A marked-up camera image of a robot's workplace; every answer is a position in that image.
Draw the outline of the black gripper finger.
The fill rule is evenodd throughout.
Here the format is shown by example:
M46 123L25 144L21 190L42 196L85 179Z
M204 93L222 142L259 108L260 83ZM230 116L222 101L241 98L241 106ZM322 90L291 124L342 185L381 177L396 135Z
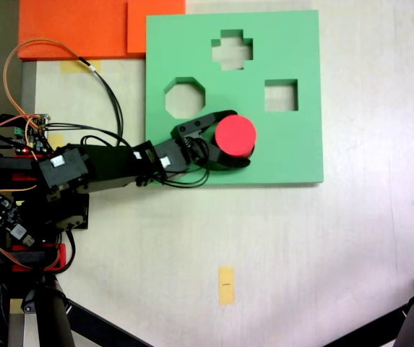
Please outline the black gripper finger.
M205 145L207 146L206 164L209 170L232 171L245 168L251 163L248 158L234 157L227 154L211 142L205 142Z
M197 118L196 127L199 130L199 135L202 135L209 127L223 120L227 116L236 115L234 110L216 111Z

